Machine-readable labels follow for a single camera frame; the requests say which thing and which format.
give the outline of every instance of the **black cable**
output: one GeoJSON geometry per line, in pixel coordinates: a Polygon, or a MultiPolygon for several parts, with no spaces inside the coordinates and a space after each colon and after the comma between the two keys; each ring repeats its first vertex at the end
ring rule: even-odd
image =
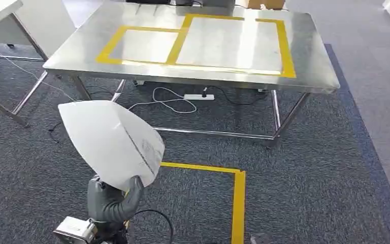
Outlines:
{"type": "Polygon", "coordinates": [[[245,7],[245,6],[240,5],[240,4],[235,4],[235,6],[238,6],[238,7],[242,7],[242,8],[248,9],[248,7],[245,7]]]}
{"type": "Polygon", "coordinates": [[[56,143],[60,143],[60,141],[54,139],[54,137],[53,137],[53,131],[54,131],[54,130],[56,129],[56,127],[58,127],[60,124],[62,124],[62,122],[59,122],[59,123],[55,124],[55,126],[53,126],[52,129],[49,129],[49,130],[48,130],[48,135],[49,135],[50,138],[51,138],[54,142],[56,142],[56,143]]]}
{"type": "Polygon", "coordinates": [[[118,234],[121,231],[125,231],[125,230],[123,230],[123,228],[119,228],[119,229],[111,232],[111,234],[109,234],[107,236],[103,236],[103,237],[100,237],[100,238],[98,238],[96,240],[93,240],[90,244],[101,244],[104,241],[110,240],[111,238],[113,238],[116,234],[118,234]]]}
{"type": "Polygon", "coordinates": [[[223,93],[223,95],[225,96],[225,98],[228,100],[228,102],[230,102],[230,103],[232,103],[232,104],[234,104],[234,105],[253,105],[253,104],[256,103],[257,101],[263,100],[263,99],[265,99],[265,98],[268,96],[268,93],[265,93],[264,96],[262,96],[262,97],[260,97],[260,98],[257,98],[257,99],[253,100],[253,101],[250,102],[250,103],[237,103],[237,102],[234,102],[234,101],[232,101],[231,99],[229,99],[228,95],[226,95],[226,92],[225,92],[222,88],[220,88],[220,87],[218,87],[218,86],[215,86],[215,85],[210,85],[210,86],[208,86],[208,87],[213,87],[213,88],[216,88],[216,89],[220,90],[220,91],[223,93]]]}
{"type": "Polygon", "coordinates": [[[113,93],[111,93],[110,91],[108,91],[107,89],[103,88],[103,87],[100,87],[100,86],[94,86],[94,85],[89,85],[89,86],[86,86],[86,88],[99,88],[99,89],[102,89],[104,91],[95,91],[93,93],[90,93],[90,95],[93,95],[93,94],[97,94],[97,93],[108,93],[108,94],[111,94],[113,95],[113,93]]]}
{"type": "Polygon", "coordinates": [[[166,216],[165,213],[163,213],[161,211],[158,211],[158,210],[155,210],[155,209],[140,210],[140,211],[136,212],[133,217],[135,217],[135,215],[137,215],[137,214],[141,214],[142,212],[155,212],[155,213],[158,213],[158,214],[162,215],[167,220],[168,225],[170,226],[170,241],[169,241],[169,244],[172,244],[173,243],[173,238],[174,238],[174,227],[173,227],[173,224],[171,223],[170,218],[168,218],[168,216],[166,216]]]}
{"type": "Polygon", "coordinates": [[[89,93],[89,95],[94,95],[94,94],[98,94],[98,93],[107,93],[107,94],[110,94],[110,95],[113,95],[110,91],[95,91],[93,93],[89,93]]]}

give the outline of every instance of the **white cable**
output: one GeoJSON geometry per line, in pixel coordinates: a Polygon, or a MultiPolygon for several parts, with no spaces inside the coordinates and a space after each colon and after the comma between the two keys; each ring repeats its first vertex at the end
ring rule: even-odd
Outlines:
{"type": "MultiPolygon", "coordinates": [[[[18,67],[18,68],[21,69],[22,71],[24,71],[24,72],[26,72],[26,73],[32,75],[33,77],[35,77],[35,79],[39,80],[39,78],[38,78],[34,73],[32,73],[32,72],[30,72],[30,71],[27,71],[27,70],[25,70],[24,68],[18,66],[18,65],[15,64],[13,61],[9,60],[7,57],[5,57],[4,55],[2,55],[1,53],[0,53],[0,55],[3,56],[6,60],[8,60],[10,63],[12,63],[14,66],[18,67]]],[[[44,81],[42,81],[42,83],[43,83],[44,85],[47,85],[47,86],[49,86],[49,87],[52,87],[52,88],[54,88],[54,89],[56,89],[56,90],[61,91],[65,96],[67,96],[69,99],[71,99],[71,101],[73,101],[73,102],[76,101],[75,99],[73,99],[72,97],[70,97],[70,95],[68,95],[67,93],[65,93],[65,91],[63,91],[62,89],[57,88],[57,87],[55,87],[55,86],[52,86],[52,85],[50,85],[50,84],[47,84],[47,83],[45,83],[44,81]]]]}
{"type": "Polygon", "coordinates": [[[154,100],[154,102],[136,103],[136,104],[130,106],[128,110],[131,110],[131,109],[134,108],[135,106],[142,105],[142,104],[162,103],[164,106],[166,106],[167,108],[173,110],[173,111],[176,112],[176,113],[193,113],[193,112],[196,112],[196,111],[197,111],[197,107],[195,106],[195,104],[193,104],[192,102],[190,102],[190,101],[188,101],[188,100],[185,100],[185,99],[183,99],[183,98],[184,98],[183,96],[181,96],[181,95],[175,93],[174,91],[172,91],[172,90],[170,90],[170,89],[167,89],[167,88],[165,88],[165,87],[156,87],[156,88],[153,90],[153,94],[152,94],[152,99],[154,100]],[[178,98],[178,99],[171,99],[171,100],[159,101],[159,100],[157,100],[157,99],[155,98],[155,92],[156,92],[158,89],[167,90],[167,91],[173,93],[174,95],[176,95],[176,96],[178,96],[178,97],[180,97],[180,98],[178,98]],[[172,108],[171,106],[165,104],[165,103],[167,103],[167,102],[173,102],[173,101],[186,101],[186,102],[188,102],[190,105],[192,105],[193,110],[192,110],[192,111],[188,111],[188,112],[177,111],[177,110],[175,110],[174,108],[172,108]]]}

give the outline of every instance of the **white table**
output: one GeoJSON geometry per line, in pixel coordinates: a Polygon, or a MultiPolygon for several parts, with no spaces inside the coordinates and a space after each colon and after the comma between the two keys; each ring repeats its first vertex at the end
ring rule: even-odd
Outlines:
{"type": "MultiPolygon", "coordinates": [[[[74,33],[76,30],[74,23],[62,0],[22,1],[23,6],[13,13],[44,53],[50,57],[74,33]]],[[[9,15],[0,21],[0,43],[30,45],[29,40],[9,15]]],[[[42,59],[27,61],[43,62],[42,59]]]]}
{"type": "MultiPolygon", "coordinates": [[[[21,0],[0,0],[0,21],[4,18],[10,16],[17,24],[17,26],[20,28],[20,30],[23,32],[25,37],[29,40],[29,42],[32,44],[32,46],[35,48],[37,53],[40,55],[43,61],[46,61],[48,58],[46,54],[42,51],[42,49],[39,47],[39,45],[35,42],[35,40],[29,35],[23,24],[20,22],[20,20],[17,18],[17,16],[14,15],[14,11],[19,9],[23,6],[23,3],[21,0]]],[[[37,80],[33,88],[25,95],[22,101],[13,109],[9,110],[3,105],[0,104],[0,111],[2,111],[5,115],[9,116],[19,124],[21,124],[24,127],[27,127],[27,123],[22,120],[17,114],[20,112],[20,110],[23,108],[24,104],[29,100],[29,98],[32,96],[32,94],[35,92],[35,90],[39,87],[39,85],[42,83],[42,81],[47,76],[47,72],[43,72],[41,77],[37,80]]]]}

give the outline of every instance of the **cardboard box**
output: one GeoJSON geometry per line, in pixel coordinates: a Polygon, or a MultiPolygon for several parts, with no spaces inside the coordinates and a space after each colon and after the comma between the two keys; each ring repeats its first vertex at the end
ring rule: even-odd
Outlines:
{"type": "Polygon", "coordinates": [[[247,7],[250,9],[260,9],[264,4],[267,9],[282,9],[285,0],[246,0],[247,7]]]}

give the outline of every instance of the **yellow floor tape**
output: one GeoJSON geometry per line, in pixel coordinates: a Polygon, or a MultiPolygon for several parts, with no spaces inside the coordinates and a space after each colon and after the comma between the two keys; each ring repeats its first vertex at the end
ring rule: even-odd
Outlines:
{"type": "Polygon", "coordinates": [[[233,223],[231,229],[231,244],[244,243],[244,203],[246,198],[246,171],[239,169],[230,169],[214,166],[196,165],[196,164],[180,164],[162,162],[161,166],[208,170],[224,173],[233,173],[234,177],[234,199],[233,199],[233,223]]]}

